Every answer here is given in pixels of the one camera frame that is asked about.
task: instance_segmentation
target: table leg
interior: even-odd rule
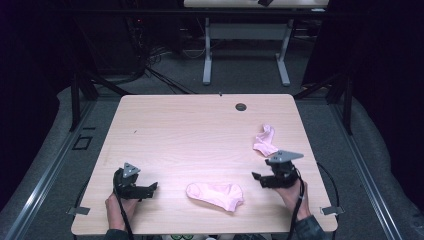
[[[287,46],[290,41],[292,26],[293,26],[293,20],[289,20],[289,22],[287,23],[286,31],[284,33],[284,38],[283,38],[283,43],[281,45],[280,53],[277,53],[275,55],[277,59],[278,70],[280,72],[281,82],[283,83],[283,86],[286,86],[286,87],[290,86],[290,80],[289,80],[289,75],[287,74],[286,65],[284,63],[284,57],[286,55]]]
[[[205,21],[205,68],[203,70],[203,84],[209,85],[211,83],[212,71],[212,53],[211,53],[211,37],[210,37],[210,24],[209,18]]]

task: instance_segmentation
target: tape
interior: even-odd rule
[[[85,207],[77,207],[77,208],[70,207],[68,211],[66,211],[67,214],[74,215],[74,216],[76,216],[77,214],[87,215],[88,212],[90,212],[90,209]]]
[[[345,213],[345,210],[342,207],[326,207],[326,208],[321,208],[321,213],[324,215],[339,215],[342,213]]]

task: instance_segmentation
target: table top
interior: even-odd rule
[[[247,109],[238,111],[243,103]],[[76,235],[107,231],[105,199],[113,174],[128,162],[141,172],[137,186],[158,182],[153,198],[137,205],[134,234],[217,234],[288,232],[290,213],[278,194],[263,189],[252,172],[272,175],[266,159],[253,150],[263,124],[274,127],[272,144],[304,154],[293,161],[308,182],[310,209],[325,231],[334,216],[293,97],[290,95],[137,95],[125,96],[116,111],[81,202]],[[244,203],[234,213],[186,195],[191,183],[238,184]]]
[[[328,0],[274,0],[268,7],[258,0],[184,0],[190,8],[325,8]]]

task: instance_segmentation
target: human hand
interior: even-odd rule
[[[304,218],[311,216],[309,210],[309,201],[308,201],[308,184],[304,181],[305,192],[303,194],[303,200],[300,204],[299,211],[297,213],[297,221],[300,221]],[[296,207],[297,200],[300,196],[300,180],[297,179],[295,184],[290,188],[274,188],[274,190],[283,198],[286,207],[293,214],[294,208]]]
[[[138,199],[121,199],[122,207],[127,215],[128,221],[131,221],[135,207],[137,206]],[[125,231],[125,222],[119,208],[118,199],[112,193],[106,200],[107,220],[109,222],[109,229],[119,229]]]

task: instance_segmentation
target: black cable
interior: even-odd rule
[[[77,200],[75,201],[75,204],[74,204],[74,208],[77,208],[78,206],[79,206],[79,204],[80,204],[80,202],[81,202],[81,196],[82,196],[82,193],[85,191],[85,189],[87,188],[87,185],[88,185],[88,182],[90,181],[90,178],[88,178],[87,179],[87,181],[85,181],[85,183],[84,183],[84,185],[82,186],[82,188],[81,188],[81,190],[80,190],[80,192],[78,193],[78,197],[77,197]],[[77,236],[75,235],[75,234],[72,234],[73,236],[74,236],[74,240],[77,240]]]
[[[330,172],[327,171],[327,169],[324,168],[324,166],[322,166],[321,163],[319,163],[317,161],[317,165],[324,170],[324,172],[328,175],[328,178],[330,178],[331,183],[333,184],[334,187],[334,192],[336,193],[336,207],[340,207],[340,198],[339,198],[339,191],[337,190],[337,186],[336,186],[336,182],[334,181],[333,177],[331,176]],[[339,216],[336,215],[336,221],[337,223],[339,222]],[[333,232],[333,237],[332,239],[336,239],[336,230]]]
[[[130,82],[133,82],[133,81],[139,79],[140,77],[142,77],[143,74],[144,74],[144,72],[136,72],[136,73],[132,74],[131,76],[129,76],[128,78],[119,79],[119,80],[108,80],[108,82],[113,83],[115,85],[130,83]]]
[[[291,218],[291,223],[290,223],[290,232],[289,232],[289,236],[287,237],[287,240],[290,240],[293,237],[294,227],[296,225],[296,220],[297,220],[297,213],[299,212],[300,205],[302,204],[303,198],[305,196],[305,183],[303,182],[302,177],[300,176],[299,171],[298,171],[298,175],[299,175],[299,180],[300,180],[299,199],[297,200],[296,206],[295,206],[295,208],[293,210],[293,214],[292,214],[292,218]]]
[[[127,214],[125,213],[125,209],[122,206],[121,197],[118,195],[118,192],[116,191],[115,186],[113,186],[113,193],[115,194],[116,199],[118,200],[119,208],[121,209],[121,215],[122,215],[122,218],[124,219],[125,227],[127,228],[127,232],[128,232],[128,239],[134,240],[134,234],[132,233],[130,222],[128,221]]]
[[[184,85],[182,85],[181,83],[167,77],[164,76],[158,72],[156,72],[155,70],[151,69],[150,67],[146,67],[146,70],[149,71],[153,76],[155,76],[157,79],[159,79],[160,81],[164,82],[165,84],[167,84],[171,90],[176,93],[172,87],[180,90],[181,92],[185,93],[185,94],[191,94],[194,93],[196,94],[196,92],[194,92],[193,90],[190,90],[189,88],[185,87]]]

